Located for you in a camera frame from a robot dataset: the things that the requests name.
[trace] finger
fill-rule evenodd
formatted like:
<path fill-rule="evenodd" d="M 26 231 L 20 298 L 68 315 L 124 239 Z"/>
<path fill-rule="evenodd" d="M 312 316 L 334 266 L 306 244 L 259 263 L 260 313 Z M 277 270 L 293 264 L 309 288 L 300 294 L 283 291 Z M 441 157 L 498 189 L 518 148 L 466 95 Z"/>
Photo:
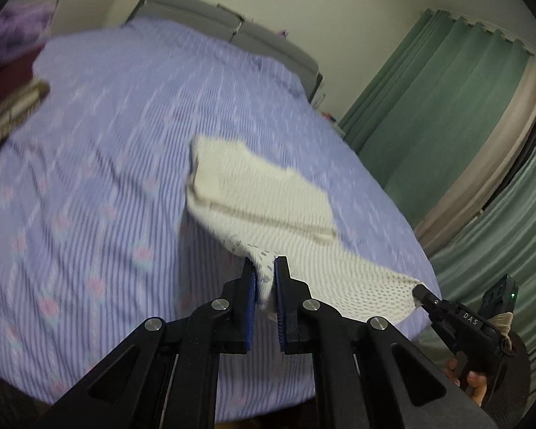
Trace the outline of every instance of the finger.
<path fill-rule="evenodd" d="M 456 385 L 461 385 L 461 383 L 458 381 L 453 371 L 451 371 L 450 369 L 443 369 L 443 372 L 445 373 L 445 376 L 447 376 Z"/>
<path fill-rule="evenodd" d="M 458 365 L 458 360 L 456 357 L 452 357 L 448 362 L 447 362 L 447 369 L 449 369 L 450 371 L 454 371 L 455 368 L 457 367 Z"/>
<path fill-rule="evenodd" d="M 466 377 L 466 381 L 473 388 L 471 399 L 478 406 L 482 404 L 484 395 L 486 394 L 486 376 L 484 374 L 478 374 L 476 372 L 469 372 Z"/>

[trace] red object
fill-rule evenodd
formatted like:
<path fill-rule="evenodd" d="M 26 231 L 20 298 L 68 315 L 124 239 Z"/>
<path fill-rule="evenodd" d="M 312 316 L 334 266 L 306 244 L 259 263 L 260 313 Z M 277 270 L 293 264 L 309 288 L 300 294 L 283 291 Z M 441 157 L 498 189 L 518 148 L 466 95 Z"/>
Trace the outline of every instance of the red object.
<path fill-rule="evenodd" d="M 41 45 L 14 61 L 0 65 L 0 102 L 32 79 L 32 65 L 43 48 L 44 45 Z"/>

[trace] white garment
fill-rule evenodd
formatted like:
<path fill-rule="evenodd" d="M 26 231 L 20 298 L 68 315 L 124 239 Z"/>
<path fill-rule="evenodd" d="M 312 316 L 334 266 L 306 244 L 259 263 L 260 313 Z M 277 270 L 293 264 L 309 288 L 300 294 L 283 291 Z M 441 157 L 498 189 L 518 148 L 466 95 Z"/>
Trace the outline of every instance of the white garment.
<path fill-rule="evenodd" d="M 257 269 L 257 303 L 275 309 L 274 259 L 286 256 L 290 276 L 344 317 L 383 316 L 396 324 L 415 309 L 420 282 L 346 251 L 336 238 L 327 195 L 292 169 L 252 155 L 241 142 L 196 137 L 187 207 L 237 256 Z"/>

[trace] bed sheet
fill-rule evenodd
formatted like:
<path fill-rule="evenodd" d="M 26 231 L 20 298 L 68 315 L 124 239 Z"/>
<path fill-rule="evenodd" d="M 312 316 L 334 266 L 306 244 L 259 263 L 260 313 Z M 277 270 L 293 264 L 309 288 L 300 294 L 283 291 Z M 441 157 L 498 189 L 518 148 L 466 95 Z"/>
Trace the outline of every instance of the bed sheet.
<path fill-rule="evenodd" d="M 297 169 L 347 249 L 440 294 L 406 220 L 277 61 L 135 19 L 56 38 L 34 69 L 51 93 L 0 152 L 0 376 L 30 396 L 56 401 L 145 318 L 187 316 L 239 276 L 184 210 L 195 134 Z M 397 327 L 427 324 L 417 310 Z M 257 315 L 252 351 L 221 357 L 218 420 L 314 395 L 311 360 L 277 337 Z"/>

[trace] headboard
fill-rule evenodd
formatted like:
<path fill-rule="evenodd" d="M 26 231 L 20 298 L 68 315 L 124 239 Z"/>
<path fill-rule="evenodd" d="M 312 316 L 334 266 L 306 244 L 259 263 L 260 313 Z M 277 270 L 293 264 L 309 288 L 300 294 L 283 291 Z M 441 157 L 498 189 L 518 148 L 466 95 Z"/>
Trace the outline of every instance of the headboard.
<path fill-rule="evenodd" d="M 172 19 L 249 53 L 277 59 L 298 75 L 308 101 L 312 101 L 323 78 L 316 60 L 296 45 L 221 6 L 200 0 L 140 0 L 127 21 L 139 16 Z"/>

